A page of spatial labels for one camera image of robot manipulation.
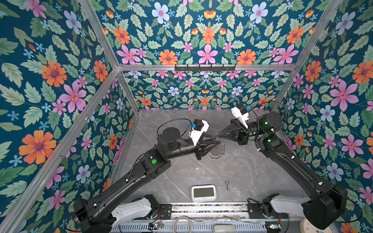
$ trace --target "aluminum frame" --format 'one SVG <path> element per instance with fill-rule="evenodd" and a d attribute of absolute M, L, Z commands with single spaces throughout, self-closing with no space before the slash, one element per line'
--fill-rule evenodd
<path fill-rule="evenodd" d="M 93 114 L 96 107 L 106 94 L 106 91 L 118 76 L 118 73 L 119 72 L 117 69 L 110 72 L 105 81 L 101 84 L 94 96 L 88 102 L 87 106 L 79 114 L 76 121 L 72 124 L 55 150 L 38 171 L 37 175 L 27 186 L 18 202 L 14 205 L 9 214 L 0 224 L 2 233 L 14 233 L 21 224 L 21 221 L 25 219 L 28 212 L 38 199 L 40 193 L 45 189 L 47 182 L 53 176 L 56 169 L 62 162 L 62 159 L 65 157 L 75 139 L 79 136 L 80 132 L 84 128 L 85 124 L 87 123 L 87 119 Z"/>
<path fill-rule="evenodd" d="M 307 58 L 309 57 L 313 47 L 315 47 L 316 43 L 320 39 L 321 34 L 324 32 L 326 26 L 329 24 L 330 20 L 332 19 L 333 15 L 336 13 L 337 8 L 342 3 L 343 0 L 330 0 L 328 3 L 325 11 L 320 17 L 317 25 L 315 26 L 315 30 L 313 31 L 310 39 L 308 40 L 306 46 L 303 48 L 301 54 L 299 55 L 296 63 L 295 63 L 295 70 L 291 72 L 286 79 L 285 83 L 282 85 L 281 90 L 279 91 L 278 95 L 276 96 L 276 101 L 281 102 L 285 97 L 287 91 L 289 90 L 290 86 L 292 85 L 294 79 L 299 74 L 303 64 L 306 62 Z M 270 111 L 276 111 L 279 104 L 274 103 L 270 109 Z"/>

